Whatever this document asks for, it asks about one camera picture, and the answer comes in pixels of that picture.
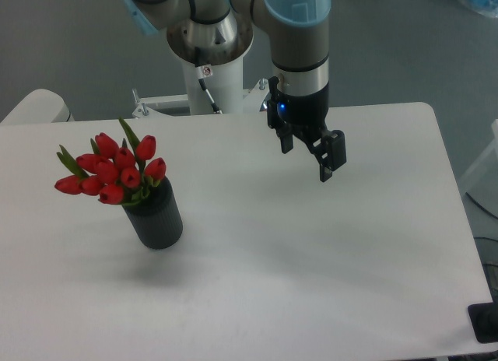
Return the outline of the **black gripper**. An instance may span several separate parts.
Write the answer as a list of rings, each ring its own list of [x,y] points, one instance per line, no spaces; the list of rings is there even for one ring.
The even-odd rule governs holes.
[[[268,126],[275,129],[283,154],[293,149],[292,128],[305,130],[304,142],[319,164],[320,181],[326,182],[334,171],[346,163],[344,132],[329,131],[325,124],[329,84],[305,96],[284,93],[278,89],[279,84],[277,76],[268,80]]]

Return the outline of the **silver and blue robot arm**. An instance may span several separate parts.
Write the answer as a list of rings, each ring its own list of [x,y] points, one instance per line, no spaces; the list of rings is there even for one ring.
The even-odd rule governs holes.
[[[242,78],[223,73],[239,65],[254,29],[269,40],[272,76],[261,102],[283,152],[303,142],[321,181],[345,164],[345,136],[329,130],[329,13],[331,0],[123,0],[143,33],[164,31],[184,63],[193,114],[239,112]]]

